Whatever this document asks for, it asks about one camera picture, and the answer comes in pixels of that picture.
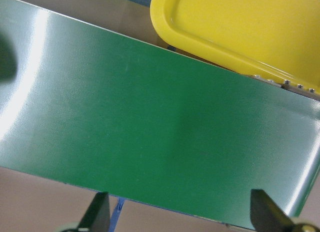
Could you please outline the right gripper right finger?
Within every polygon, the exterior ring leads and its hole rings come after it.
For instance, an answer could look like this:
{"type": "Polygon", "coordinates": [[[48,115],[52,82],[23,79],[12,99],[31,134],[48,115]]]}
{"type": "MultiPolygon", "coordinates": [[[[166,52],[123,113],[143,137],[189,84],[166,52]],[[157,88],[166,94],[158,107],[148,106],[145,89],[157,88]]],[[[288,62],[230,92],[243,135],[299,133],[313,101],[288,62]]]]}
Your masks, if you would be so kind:
{"type": "Polygon", "coordinates": [[[295,223],[262,189],[250,192],[250,221],[256,231],[292,231],[295,223]]]}

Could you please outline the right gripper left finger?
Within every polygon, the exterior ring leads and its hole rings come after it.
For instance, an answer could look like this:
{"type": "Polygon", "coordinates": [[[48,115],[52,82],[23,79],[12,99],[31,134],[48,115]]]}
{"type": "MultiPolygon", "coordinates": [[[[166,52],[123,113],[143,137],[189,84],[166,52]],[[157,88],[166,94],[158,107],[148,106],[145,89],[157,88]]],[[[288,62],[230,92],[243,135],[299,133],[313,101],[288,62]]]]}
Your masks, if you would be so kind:
{"type": "Polygon", "coordinates": [[[110,225],[109,208],[109,193],[96,193],[79,222],[77,231],[108,231],[110,225]]]}

